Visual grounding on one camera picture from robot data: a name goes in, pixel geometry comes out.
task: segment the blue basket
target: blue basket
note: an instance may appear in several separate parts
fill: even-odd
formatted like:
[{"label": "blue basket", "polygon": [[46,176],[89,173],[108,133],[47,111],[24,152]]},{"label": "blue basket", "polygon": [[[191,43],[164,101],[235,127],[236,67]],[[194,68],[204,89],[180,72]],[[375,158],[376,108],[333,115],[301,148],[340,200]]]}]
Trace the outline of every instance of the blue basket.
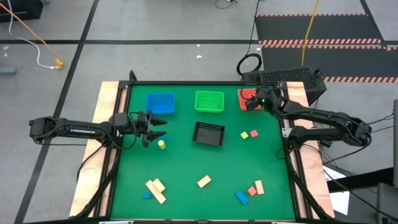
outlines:
[{"label": "blue basket", "polygon": [[174,114],[174,93],[148,94],[146,109],[152,114]]}]

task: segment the white paper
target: white paper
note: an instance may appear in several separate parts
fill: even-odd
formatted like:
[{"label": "white paper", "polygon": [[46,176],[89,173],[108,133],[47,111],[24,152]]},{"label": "white paper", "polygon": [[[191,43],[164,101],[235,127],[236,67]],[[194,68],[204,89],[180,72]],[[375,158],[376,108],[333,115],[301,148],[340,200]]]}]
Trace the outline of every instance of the white paper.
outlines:
[{"label": "white paper", "polygon": [[[346,177],[343,174],[340,174],[339,172],[336,172],[332,169],[329,169],[325,166],[323,166],[323,170],[327,172],[332,178],[335,180],[339,178]],[[337,212],[340,212],[344,215],[348,214],[348,201],[349,201],[349,192],[335,192],[330,194],[330,199],[331,199],[331,205],[333,209]]]}]

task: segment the green tabletop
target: green tabletop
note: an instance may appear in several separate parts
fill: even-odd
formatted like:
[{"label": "green tabletop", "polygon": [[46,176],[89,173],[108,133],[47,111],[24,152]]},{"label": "green tabletop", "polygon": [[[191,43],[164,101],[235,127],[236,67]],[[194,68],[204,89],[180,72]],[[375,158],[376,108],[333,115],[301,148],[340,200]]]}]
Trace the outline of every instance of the green tabletop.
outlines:
[{"label": "green tabletop", "polygon": [[[121,154],[112,201],[111,218],[128,219],[237,219],[294,220],[292,194],[286,164],[275,154],[282,147],[278,120],[263,110],[241,111],[238,85],[134,85],[128,112],[144,111],[149,93],[174,93],[175,113],[157,115],[168,123],[151,127],[167,131],[166,149],[157,141],[144,148],[141,139]],[[195,110],[198,90],[224,93],[222,113]],[[221,147],[197,144],[192,134],[197,121],[225,126]],[[242,139],[253,129],[258,137]],[[129,146],[133,136],[124,138]],[[197,182],[209,175],[211,182]],[[166,201],[143,199],[145,183],[158,178],[166,187]],[[247,189],[262,180],[265,194],[249,196]],[[243,205],[235,193],[242,190],[249,202]]]}]

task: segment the yellow block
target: yellow block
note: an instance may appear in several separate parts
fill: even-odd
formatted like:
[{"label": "yellow block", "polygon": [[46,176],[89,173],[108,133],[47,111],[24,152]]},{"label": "yellow block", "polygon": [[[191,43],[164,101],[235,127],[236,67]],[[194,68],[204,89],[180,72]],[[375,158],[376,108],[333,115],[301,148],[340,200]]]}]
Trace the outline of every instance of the yellow block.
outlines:
[{"label": "yellow block", "polygon": [[152,183],[160,193],[162,193],[166,189],[158,178],[156,178]]},{"label": "yellow block", "polygon": [[243,139],[246,139],[247,137],[249,137],[249,135],[244,131],[244,132],[241,133],[241,137]]},{"label": "yellow block", "polygon": [[166,198],[162,195],[161,192],[157,190],[151,180],[149,180],[145,185],[152,192],[152,194],[155,195],[155,198],[159,201],[159,203],[163,203],[166,201]]},{"label": "yellow block", "polygon": [[202,180],[199,180],[198,185],[200,188],[204,187],[206,184],[208,184],[211,181],[209,175],[206,175]]},{"label": "yellow block", "polygon": [[256,184],[257,194],[264,194],[264,189],[262,188],[261,180],[256,180],[254,181],[254,183]]},{"label": "yellow block", "polygon": [[166,144],[164,144],[164,141],[163,141],[163,140],[159,140],[159,141],[157,142],[157,144],[159,145],[159,147],[160,147],[161,149],[165,149],[165,148],[166,148]]}]

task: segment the white cable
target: white cable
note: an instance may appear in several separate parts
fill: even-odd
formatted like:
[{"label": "white cable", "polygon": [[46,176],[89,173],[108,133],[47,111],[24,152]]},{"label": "white cable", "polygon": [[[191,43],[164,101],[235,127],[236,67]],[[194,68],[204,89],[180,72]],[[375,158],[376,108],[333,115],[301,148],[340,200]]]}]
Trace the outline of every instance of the white cable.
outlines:
[{"label": "white cable", "polygon": [[[12,11],[12,7],[11,7],[11,2],[10,2],[10,0],[7,0],[7,1],[8,1],[8,8],[10,9],[11,12],[13,12],[13,11]],[[38,46],[37,44],[35,44],[35,43],[33,43],[33,42],[29,41],[29,40],[23,39],[23,38],[21,38],[21,37],[16,37],[16,36],[14,36],[14,35],[11,33],[11,27],[12,27],[12,22],[13,22],[14,16],[12,16],[12,15],[10,15],[10,16],[11,16],[11,21],[10,21],[10,26],[8,27],[8,33],[9,33],[13,38],[16,38],[16,39],[19,39],[19,40],[24,40],[24,41],[26,41],[26,42],[28,42],[28,43],[30,43],[30,44],[33,44],[33,45],[37,48],[37,64],[38,64],[38,65],[40,65],[40,66],[43,67],[43,68],[49,68],[49,69],[55,69],[55,68],[57,68],[57,67],[55,67],[55,66],[44,66],[44,65],[42,65],[42,64],[39,62],[39,58],[40,58],[40,49],[39,49],[39,46]]]}]

